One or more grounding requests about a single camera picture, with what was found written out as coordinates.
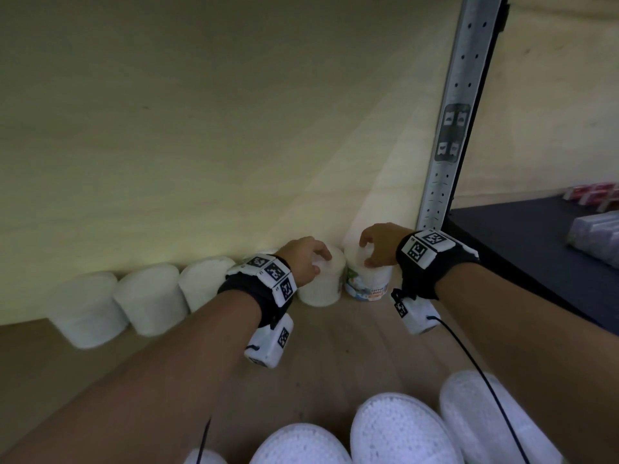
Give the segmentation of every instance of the black cable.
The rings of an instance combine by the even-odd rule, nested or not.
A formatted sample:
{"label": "black cable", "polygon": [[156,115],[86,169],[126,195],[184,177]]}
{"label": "black cable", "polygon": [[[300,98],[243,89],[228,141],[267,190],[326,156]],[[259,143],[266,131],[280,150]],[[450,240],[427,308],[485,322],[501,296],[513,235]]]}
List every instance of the black cable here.
{"label": "black cable", "polygon": [[209,426],[211,426],[211,419],[206,422],[206,426],[204,427],[204,433],[202,434],[202,442],[200,443],[200,449],[197,452],[197,460],[196,464],[200,464],[202,460],[202,453],[204,452],[204,445],[206,444],[206,435],[209,433]]}
{"label": "black cable", "polygon": [[530,464],[529,458],[524,452],[524,449],[522,448],[522,445],[520,444],[520,440],[518,439],[518,436],[516,436],[516,432],[514,431],[514,428],[512,427],[511,422],[509,421],[509,418],[507,418],[507,414],[505,413],[505,410],[503,410],[503,406],[501,405],[501,402],[499,401],[499,397],[496,396],[495,390],[492,389],[492,386],[490,385],[488,378],[486,378],[486,375],[484,374],[482,369],[479,367],[475,359],[471,356],[471,354],[468,352],[464,344],[460,341],[460,339],[458,338],[458,335],[456,335],[454,331],[450,329],[449,326],[445,324],[442,319],[439,319],[433,315],[426,316],[426,319],[437,320],[438,322],[443,324],[443,327],[449,331],[449,333],[452,335],[453,338],[456,339],[456,342],[458,343],[458,345],[460,345],[460,348],[464,350],[464,352],[466,353],[466,356],[468,356],[468,359],[470,359],[470,362],[473,364],[473,366],[475,366],[479,374],[482,375],[482,378],[484,379],[486,386],[488,386],[488,389],[490,389],[490,393],[492,394],[492,397],[495,398],[495,402],[499,406],[499,410],[501,411],[501,414],[503,415],[503,418],[505,419],[505,422],[507,423],[507,427],[509,428],[511,435],[513,436],[514,441],[516,442],[516,445],[518,446],[518,451],[520,451],[520,454],[522,454],[522,459],[524,459],[524,462],[526,464]]}

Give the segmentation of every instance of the black wristband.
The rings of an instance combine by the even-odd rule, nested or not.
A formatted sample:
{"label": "black wristband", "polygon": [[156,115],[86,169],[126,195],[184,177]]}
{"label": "black wristband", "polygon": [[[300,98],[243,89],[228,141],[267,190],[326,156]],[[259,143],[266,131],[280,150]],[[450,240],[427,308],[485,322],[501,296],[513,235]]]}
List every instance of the black wristband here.
{"label": "black wristband", "polygon": [[[290,268],[290,266],[284,259],[279,256],[276,257],[284,265]],[[231,289],[243,291],[244,293],[247,293],[256,300],[260,307],[260,311],[262,311],[262,319],[260,319],[260,324],[258,327],[264,327],[265,325],[275,327],[277,325],[277,322],[282,319],[282,316],[292,304],[291,297],[282,307],[279,307],[275,303],[271,288],[265,286],[258,279],[258,277],[246,275],[244,273],[227,275],[226,281],[224,281],[223,284],[219,287],[219,289],[217,290],[217,294],[223,293],[224,291],[229,291]]]}
{"label": "black wristband", "polygon": [[438,299],[434,287],[453,266],[465,262],[479,264],[479,259],[474,254],[452,239],[456,245],[451,249],[437,252],[434,261],[423,269],[402,251],[413,234],[406,236],[396,250],[396,260],[402,268],[402,290],[408,297],[415,299],[421,296],[426,299]]}

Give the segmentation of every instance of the colorful label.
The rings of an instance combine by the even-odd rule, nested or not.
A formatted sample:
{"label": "colorful label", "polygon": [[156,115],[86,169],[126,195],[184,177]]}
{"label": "colorful label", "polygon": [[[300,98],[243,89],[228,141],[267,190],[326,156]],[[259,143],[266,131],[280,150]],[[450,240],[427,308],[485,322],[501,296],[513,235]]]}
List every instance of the colorful label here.
{"label": "colorful label", "polygon": [[387,293],[389,283],[383,286],[368,287],[365,285],[357,272],[351,268],[346,270],[346,283],[344,288],[346,292],[355,299],[360,301],[377,301]]}

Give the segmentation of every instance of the hand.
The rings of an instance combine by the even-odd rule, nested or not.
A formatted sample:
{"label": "hand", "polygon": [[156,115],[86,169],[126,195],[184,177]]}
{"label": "hand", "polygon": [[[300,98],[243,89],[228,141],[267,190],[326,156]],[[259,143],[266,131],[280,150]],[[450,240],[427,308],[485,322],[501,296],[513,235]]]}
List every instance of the hand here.
{"label": "hand", "polygon": [[396,251],[398,245],[414,229],[396,225],[395,223],[376,223],[367,227],[361,233],[359,246],[365,247],[368,242],[374,243],[372,256],[365,259],[364,265],[368,268],[377,268],[384,265],[397,265]]}
{"label": "hand", "polygon": [[316,241],[311,236],[293,239],[278,250],[275,255],[284,259],[288,265],[298,287],[308,284],[320,273],[320,267],[312,265],[313,254],[318,254],[324,260],[331,260],[332,256],[322,241]]}

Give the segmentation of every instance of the beige wall panel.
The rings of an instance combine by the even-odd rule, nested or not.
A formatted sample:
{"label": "beige wall panel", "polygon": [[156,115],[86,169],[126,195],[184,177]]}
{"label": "beige wall panel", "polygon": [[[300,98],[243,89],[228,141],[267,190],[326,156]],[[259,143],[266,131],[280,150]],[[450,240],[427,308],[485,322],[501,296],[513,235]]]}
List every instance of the beige wall panel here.
{"label": "beige wall panel", "polygon": [[461,0],[0,0],[0,323],[94,270],[413,224]]}
{"label": "beige wall panel", "polygon": [[619,0],[511,0],[454,206],[619,179]]}

